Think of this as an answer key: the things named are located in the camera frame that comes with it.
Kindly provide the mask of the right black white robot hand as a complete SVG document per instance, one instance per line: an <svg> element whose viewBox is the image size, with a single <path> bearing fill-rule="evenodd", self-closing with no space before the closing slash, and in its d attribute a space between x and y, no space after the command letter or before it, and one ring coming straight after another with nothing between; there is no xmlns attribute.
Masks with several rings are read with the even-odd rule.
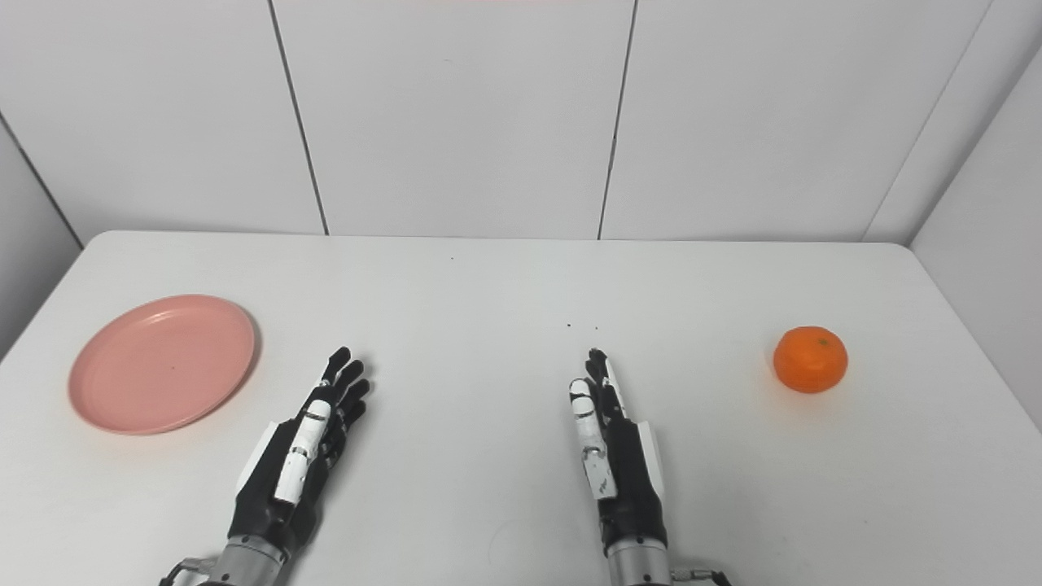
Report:
<svg viewBox="0 0 1042 586"><path fill-rule="evenodd" d="M580 462L597 505L604 550L625 540L668 544L661 470L648 422L628 415L607 355L589 349L584 379L570 382Z"/></svg>

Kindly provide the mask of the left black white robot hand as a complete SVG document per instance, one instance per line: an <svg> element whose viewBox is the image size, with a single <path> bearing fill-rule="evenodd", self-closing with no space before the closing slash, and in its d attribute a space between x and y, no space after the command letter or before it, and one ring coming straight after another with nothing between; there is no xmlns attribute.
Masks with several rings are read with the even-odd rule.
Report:
<svg viewBox="0 0 1042 586"><path fill-rule="evenodd" d="M228 537L263 540L290 560L317 527L317 503L365 414L365 365L338 348L297 413L265 430L239 483Z"/></svg>

